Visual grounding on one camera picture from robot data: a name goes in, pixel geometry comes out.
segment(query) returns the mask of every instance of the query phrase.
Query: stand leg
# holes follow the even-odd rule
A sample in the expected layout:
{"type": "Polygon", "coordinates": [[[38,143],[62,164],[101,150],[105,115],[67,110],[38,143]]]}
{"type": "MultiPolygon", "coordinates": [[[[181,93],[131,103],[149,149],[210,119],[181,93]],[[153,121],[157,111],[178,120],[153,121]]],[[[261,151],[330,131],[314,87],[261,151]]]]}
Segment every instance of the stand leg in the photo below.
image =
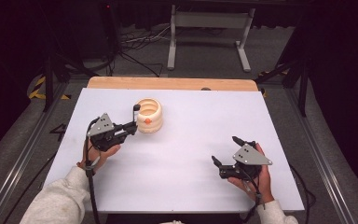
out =
{"type": "Polygon", "coordinates": [[[172,12],[171,12],[171,43],[170,43],[170,52],[168,54],[168,63],[167,69],[173,70],[175,68],[175,54],[176,54],[176,38],[175,38],[175,16],[176,16],[176,8],[175,5],[172,5],[172,12]]]}
{"type": "Polygon", "coordinates": [[[255,9],[251,8],[247,16],[248,18],[246,18],[246,22],[243,27],[242,39],[241,41],[236,41],[237,51],[238,54],[240,55],[241,64],[244,72],[251,72],[251,66],[249,65],[248,58],[246,57],[244,47],[245,47],[246,39],[248,38],[249,30],[251,29],[254,14],[255,14],[255,9]]]}
{"type": "Polygon", "coordinates": [[[301,73],[303,72],[303,63],[298,62],[290,67],[287,75],[284,77],[282,84],[284,88],[293,88],[296,85],[296,82],[301,77],[301,73]]]}
{"type": "Polygon", "coordinates": [[[297,63],[298,63],[298,61],[292,61],[290,63],[283,64],[283,65],[277,67],[276,69],[270,71],[269,73],[265,74],[264,76],[256,78],[255,83],[260,84],[264,81],[267,81],[268,79],[279,75],[281,72],[286,71],[287,69],[291,68],[292,66],[294,66],[297,63]]]}

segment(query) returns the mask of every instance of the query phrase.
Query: white sleeve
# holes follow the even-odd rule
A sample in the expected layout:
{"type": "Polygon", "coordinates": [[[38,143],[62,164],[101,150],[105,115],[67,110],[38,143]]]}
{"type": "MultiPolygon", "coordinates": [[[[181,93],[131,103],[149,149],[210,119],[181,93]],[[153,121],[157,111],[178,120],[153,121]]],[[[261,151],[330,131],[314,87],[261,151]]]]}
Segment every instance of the white sleeve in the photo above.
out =
{"type": "Polygon", "coordinates": [[[42,189],[22,217],[26,223],[81,223],[84,203],[90,199],[89,184],[83,169],[73,167],[65,179],[42,189]]]}
{"type": "Polygon", "coordinates": [[[281,209],[278,201],[272,201],[257,206],[257,213],[260,215],[262,224],[298,224],[297,219],[292,216],[286,216],[281,209]]]}

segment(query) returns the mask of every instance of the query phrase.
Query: white metal frame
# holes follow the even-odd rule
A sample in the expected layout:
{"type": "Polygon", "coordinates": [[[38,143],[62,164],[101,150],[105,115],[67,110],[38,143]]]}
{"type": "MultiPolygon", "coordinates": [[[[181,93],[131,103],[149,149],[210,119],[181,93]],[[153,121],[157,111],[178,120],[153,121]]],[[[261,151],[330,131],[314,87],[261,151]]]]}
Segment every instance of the white metal frame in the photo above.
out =
{"type": "Polygon", "coordinates": [[[244,46],[255,14],[254,8],[251,8],[248,13],[181,12],[176,11],[175,5],[172,5],[171,14],[171,43],[170,52],[168,54],[168,70],[173,70],[175,67],[175,34],[176,27],[180,26],[242,29],[243,35],[241,41],[236,41],[237,51],[240,55],[243,71],[251,71],[244,46]]]}

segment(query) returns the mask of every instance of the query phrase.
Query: wrist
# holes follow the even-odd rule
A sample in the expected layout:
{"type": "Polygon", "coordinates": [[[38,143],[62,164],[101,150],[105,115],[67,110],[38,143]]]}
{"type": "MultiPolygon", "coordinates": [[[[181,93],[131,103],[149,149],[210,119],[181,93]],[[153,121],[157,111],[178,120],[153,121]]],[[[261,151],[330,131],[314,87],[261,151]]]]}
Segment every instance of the wrist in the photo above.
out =
{"type": "Polygon", "coordinates": [[[77,163],[76,163],[76,166],[79,167],[79,168],[81,168],[81,169],[83,169],[83,170],[86,171],[86,172],[87,172],[88,169],[91,169],[91,170],[92,170],[92,175],[95,175],[95,174],[97,173],[96,167],[87,168],[87,167],[86,167],[86,163],[83,162],[83,161],[82,161],[82,162],[80,162],[80,161],[77,162],[77,163]]]}
{"type": "Polygon", "coordinates": [[[272,201],[275,201],[274,197],[272,196],[271,193],[267,193],[267,194],[263,194],[263,195],[262,195],[260,204],[270,203],[270,202],[272,202],[272,201]]]}

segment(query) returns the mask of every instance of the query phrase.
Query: metal stand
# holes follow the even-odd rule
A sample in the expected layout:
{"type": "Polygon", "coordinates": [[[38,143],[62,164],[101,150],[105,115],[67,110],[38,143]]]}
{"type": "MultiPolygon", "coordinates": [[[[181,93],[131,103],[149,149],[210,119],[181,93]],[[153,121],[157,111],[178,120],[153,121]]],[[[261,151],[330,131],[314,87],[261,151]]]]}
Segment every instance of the metal stand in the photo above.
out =
{"type": "Polygon", "coordinates": [[[262,77],[255,79],[256,84],[263,83],[264,81],[279,75],[281,72],[289,69],[287,76],[283,79],[282,85],[284,88],[293,88],[298,81],[300,80],[300,92],[298,95],[298,109],[301,112],[303,117],[306,117],[305,113],[305,102],[307,96],[307,85],[308,85],[308,75],[309,75],[309,66],[310,59],[301,59],[298,61],[292,61],[278,66],[274,70],[264,74],[262,77]]]}
{"type": "Polygon", "coordinates": [[[24,0],[20,1],[18,4],[26,10],[27,14],[36,24],[35,27],[37,27],[37,31],[44,44],[44,52],[42,53],[45,53],[46,57],[46,104],[44,108],[44,111],[46,112],[54,101],[53,75],[56,76],[59,82],[68,82],[71,78],[68,69],[65,67],[67,64],[89,77],[96,77],[98,74],[90,71],[88,68],[84,67],[83,64],[75,63],[63,55],[62,50],[58,47],[58,43],[56,43],[55,34],[51,30],[48,19],[37,1],[24,0]]]}
{"type": "Polygon", "coordinates": [[[172,5],[171,14],[171,43],[168,54],[168,70],[175,68],[176,27],[182,26],[242,29],[243,35],[241,41],[236,41],[235,44],[240,55],[243,71],[251,71],[244,46],[255,14],[254,8],[251,8],[248,13],[182,12],[176,11],[175,5],[172,5]]]}

